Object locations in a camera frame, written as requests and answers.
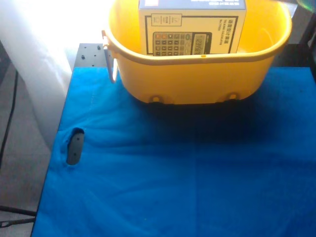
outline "blue cloth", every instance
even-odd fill
[[[308,68],[272,68],[251,97],[203,106],[144,104],[106,69],[75,69],[33,237],[315,236]]]

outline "calculator keypad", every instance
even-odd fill
[[[192,33],[154,32],[154,56],[190,55]]]

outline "calculator image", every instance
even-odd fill
[[[154,56],[210,54],[211,32],[154,32]]]

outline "calculator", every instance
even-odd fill
[[[154,32],[154,56],[209,54],[211,32]]]

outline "basket handle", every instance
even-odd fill
[[[113,72],[112,72],[111,61],[110,61],[110,56],[109,56],[109,41],[105,35],[105,31],[102,31],[102,38],[103,38],[103,49],[104,49],[105,60],[107,62],[109,78],[112,83],[115,83],[117,81],[118,70],[119,70],[118,61],[116,60],[116,58],[113,59]]]

